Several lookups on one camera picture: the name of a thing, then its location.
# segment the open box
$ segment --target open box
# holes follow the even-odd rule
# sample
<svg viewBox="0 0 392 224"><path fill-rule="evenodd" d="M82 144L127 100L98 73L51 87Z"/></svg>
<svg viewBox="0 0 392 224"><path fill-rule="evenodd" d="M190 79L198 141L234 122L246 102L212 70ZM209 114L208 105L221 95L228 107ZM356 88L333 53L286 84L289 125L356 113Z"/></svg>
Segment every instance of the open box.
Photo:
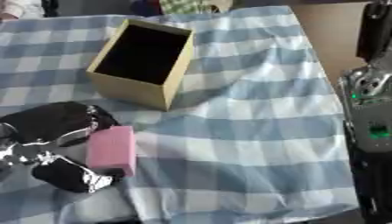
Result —
<svg viewBox="0 0 392 224"><path fill-rule="evenodd" d="M192 56L192 31L126 19L87 74L104 96L168 110Z"/></svg>

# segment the pink block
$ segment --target pink block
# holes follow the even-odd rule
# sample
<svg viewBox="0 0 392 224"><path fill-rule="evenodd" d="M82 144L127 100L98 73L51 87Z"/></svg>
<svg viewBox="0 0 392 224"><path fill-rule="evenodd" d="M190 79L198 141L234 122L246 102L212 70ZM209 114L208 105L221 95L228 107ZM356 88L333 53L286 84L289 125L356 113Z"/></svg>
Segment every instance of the pink block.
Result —
<svg viewBox="0 0 392 224"><path fill-rule="evenodd" d="M92 134L87 142L87 166L92 169L122 168L127 176L135 175L132 127L114 126Z"/></svg>

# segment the black machine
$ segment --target black machine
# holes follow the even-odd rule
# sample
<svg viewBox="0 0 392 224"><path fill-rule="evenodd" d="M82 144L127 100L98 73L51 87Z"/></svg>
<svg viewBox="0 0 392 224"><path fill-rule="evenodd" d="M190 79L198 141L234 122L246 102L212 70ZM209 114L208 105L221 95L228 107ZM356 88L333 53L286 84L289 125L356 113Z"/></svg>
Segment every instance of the black machine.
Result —
<svg viewBox="0 0 392 224"><path fill-rule="evenodd" d="M392 2L367 4L357 49L367 66L339 79L351 171L368 224L392 223L391 37Z"/></svg>

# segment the floor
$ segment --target floor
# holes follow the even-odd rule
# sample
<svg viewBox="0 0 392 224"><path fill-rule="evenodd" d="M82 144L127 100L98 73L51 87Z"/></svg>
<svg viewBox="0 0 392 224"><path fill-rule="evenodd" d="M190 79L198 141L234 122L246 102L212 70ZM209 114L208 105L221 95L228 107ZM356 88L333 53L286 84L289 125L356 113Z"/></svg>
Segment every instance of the floor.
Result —
<svg viewBox="0 0 392 224"><path fill-rule="evenodd" d="M234 7L249 7L272 4L303 4L303 3L336 3L341 0L236 0ZM59 13L62 16L98 15L98 14L129 14L130 0L59 0ZM359 212L351 211L324 220L317 220L311 224L361 224Z"/></svg>

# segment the gingham fabric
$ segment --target gingham fabric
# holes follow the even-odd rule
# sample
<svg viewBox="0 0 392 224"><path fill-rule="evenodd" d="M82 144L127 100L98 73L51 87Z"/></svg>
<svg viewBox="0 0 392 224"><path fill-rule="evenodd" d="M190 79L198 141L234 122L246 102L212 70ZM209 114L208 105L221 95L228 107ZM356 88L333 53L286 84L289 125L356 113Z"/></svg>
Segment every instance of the gingham fabric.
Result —
<svg viewBox="0 0 392 224"><path fill-rule="evenodd" d="M125 18L0 26L1 116L48 102L97 104L134 127L138 156L135 177L92 195L55 189L19 167L0 183L0 222L137 214L151 224L284 223L357 206L340 103L290 8L149 18L195 30L170 112L104 99L85 74Z"/></svg>
<svg viewBox="0 0 392 224"><path fill-rule="evenodd" d="M159 0L164 14L211 13L207 0Z"/></svg>

